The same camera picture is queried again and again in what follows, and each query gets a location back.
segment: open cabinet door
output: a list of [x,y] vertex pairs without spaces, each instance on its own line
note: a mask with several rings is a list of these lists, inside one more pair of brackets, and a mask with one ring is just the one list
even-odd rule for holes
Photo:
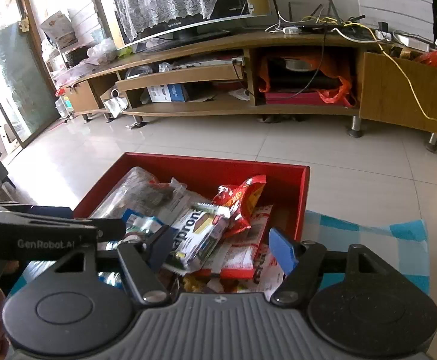
[[[422,114],[404,75],[382,54],[359,53],[360,117],[437,133],[437,121]],[[437,68],[395,59],[410,78],[423,110],[437,119]]]

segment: tv stand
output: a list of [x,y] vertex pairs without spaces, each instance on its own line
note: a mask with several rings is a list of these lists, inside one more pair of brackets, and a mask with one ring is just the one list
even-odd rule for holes
[[160,43],[157,46],[150,47],[143,50],[143,53],[155,53],[157,51],[164,51],[174,49],[180,46],[186,46],[197,42],[209,41],[212,39],[223,38],[231,35],[228,31],[207,32],[199,34],[197,27],[185,28],[184,30],[175,31],[173,39],[168,42]]
[[[98,67],[93,74],[70,84],[65,92],[75,109],[75,114],[107,113],[101,96],[116,85],[129,103],[128,109],[123,111],[123,114],[134,116],[138,123],[142,122],[143,116],[320,114],[349,116],[350,119],[354,116],[353,132],[350,132],[354,137],[360,135],[361,119],[417,128],[437,134],[437,122],[423,116],[409,84],[392,61],[380,54],[378,45],[350,42],[334,34],[327,35],[326,47],[340,47],[345,51],[344,56],[351,60],[356,72],[353,92],[358,101],[357,106],[345,108],[326,103],[321,105],[267,103],[258,88],[262,56],[265,53],[294,48],[319,49],[322,42],[322,34],[284,35],[259,31],[207,40],[163,52],[139,52]],[[125,78],[126,71],[132,67],[220,52],[243,53],[243,63],[187,67],[132,79]],[[433,117],[437,117],[437,68],[402,58],[396,58],[395,61],[414,84],[424,109]],[[233,97],[225,89],[213,89],[215,92],[202,96],[202,99],[206,97],[210,101],[142,104],[140,100],[142,92],[150,86],[201,81],[236,81],[237,75],[250,91],[248,101]]]

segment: white tile floor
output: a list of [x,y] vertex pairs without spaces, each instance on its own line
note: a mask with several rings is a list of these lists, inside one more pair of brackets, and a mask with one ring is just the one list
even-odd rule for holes
[[[253,116],[161,118],[138,130],[123,116],[106,124],[79,117],[38,137],[8,166],[21,200],[75,207],[125,151],[307,164],[307,208],[363,225],[423,218],[430,233],[431,295],[437,303],[437,153],[427,134],[350,118],[311,116],[275,125]],[[437,335],[430,348],[437,359]]]

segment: wooden tv cabinet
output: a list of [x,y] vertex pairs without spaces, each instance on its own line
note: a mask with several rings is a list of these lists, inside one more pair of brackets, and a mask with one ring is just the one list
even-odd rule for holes
[[[210,116],[241,114],[324,114],[354,117],[354,130],[360,120],[371,119],[417,128],[437,134],[437,122],[426,119],[412,95],[409,84],[397,67],[374,44],[350,42],[339,35],[327,35],[326,47],[346,47],[356,60],[356,94],[359,105],[345,108],[335,105],[266,104],[258,90],[258,60],[264,49],[276,47],[320,46],[322,35],[269,34],[252,32],[208,40],[161,52],[140,52],[117,60],[99,71],[76,81],[66,93],[78,114],[107,113],[100,96],[115,83],[128,100],[124,114],[138,122],[143,116]],[[125,80],[129,68],[170,61],[172,59],[234,50],[243,53],[243,67],[237,65],[193,67],[154,73]],[[397,59],[411,79],[425,111],[437,118],[437,68]],[[152,85],[190,83],[211,80],[236,80],[237,74],[248,83],[249,101],[239,100],[226,92],[217,93],[213,101],[202,103],[150,103],[142,105],[140,94]]]

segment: red box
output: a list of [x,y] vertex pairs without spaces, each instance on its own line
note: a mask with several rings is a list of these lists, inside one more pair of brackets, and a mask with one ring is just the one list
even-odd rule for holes
[[161,182],[172,177],[188,189],[212,199],[223,184],[240,185],[251,176],[265,174],[267,184],[257,205],[273,204],[273,226],[300,240],[307,203],[310,168],[284,163],[124,153],[100,178],[74,210],[75,218],[87,218],[112,188],[133,167],[141,167]]

